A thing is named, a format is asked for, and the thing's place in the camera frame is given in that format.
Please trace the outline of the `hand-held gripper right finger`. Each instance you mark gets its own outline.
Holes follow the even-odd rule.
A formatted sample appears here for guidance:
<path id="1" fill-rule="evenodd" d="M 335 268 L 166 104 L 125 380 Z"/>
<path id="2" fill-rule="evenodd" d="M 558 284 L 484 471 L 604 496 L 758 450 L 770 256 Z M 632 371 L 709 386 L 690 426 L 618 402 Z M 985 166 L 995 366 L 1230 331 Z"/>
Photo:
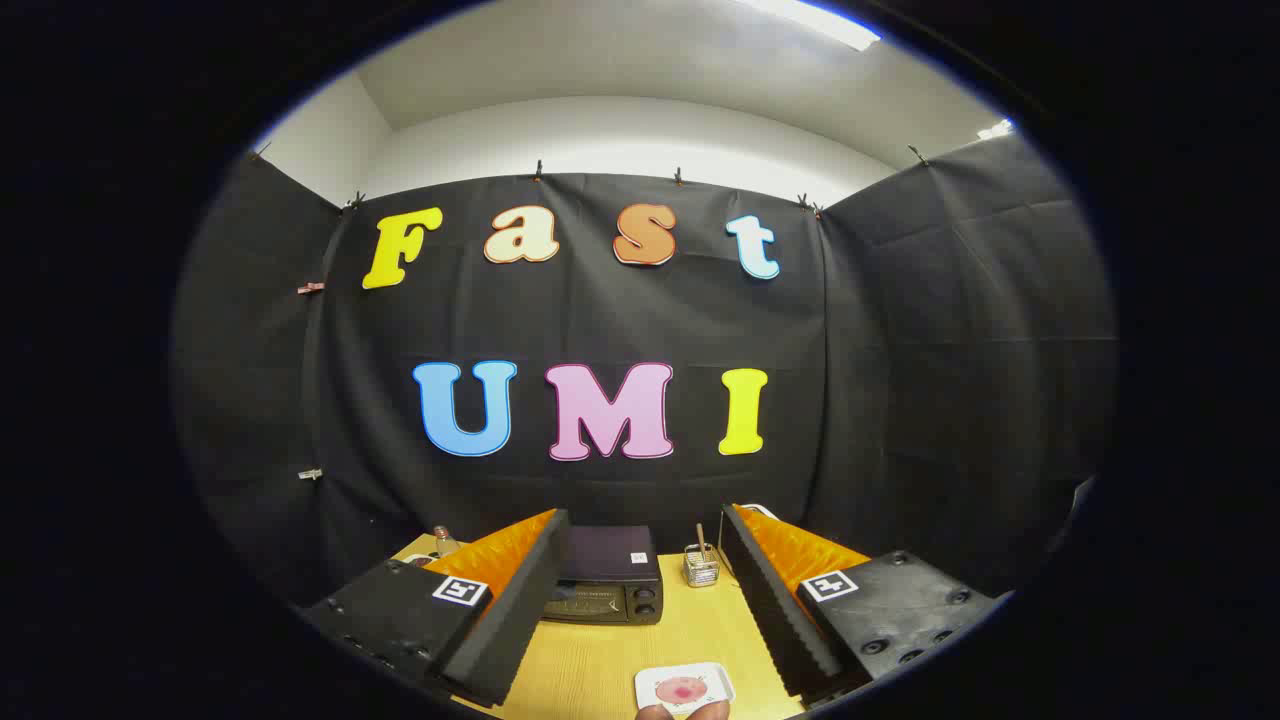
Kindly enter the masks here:
<path id="1" fill-rule="evenodd" d="M 892 675 L 998 607 L 914 552 L 869 557 L 746 505 L 722 507 L 719 555 L 783 688 L 803 701 Z"/>

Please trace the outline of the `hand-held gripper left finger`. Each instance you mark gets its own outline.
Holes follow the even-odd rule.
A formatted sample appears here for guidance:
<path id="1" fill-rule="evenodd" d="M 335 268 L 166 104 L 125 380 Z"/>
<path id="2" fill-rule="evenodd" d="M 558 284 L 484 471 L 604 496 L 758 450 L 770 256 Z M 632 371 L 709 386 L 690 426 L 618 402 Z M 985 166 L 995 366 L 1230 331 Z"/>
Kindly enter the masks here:
<path id="1" fill-rule="evenodd" d="M 408 687 L 502 705 L 553 596 L 570 514 L 549 509 L 425 566 L 387 559 L 301 616 Z"/>

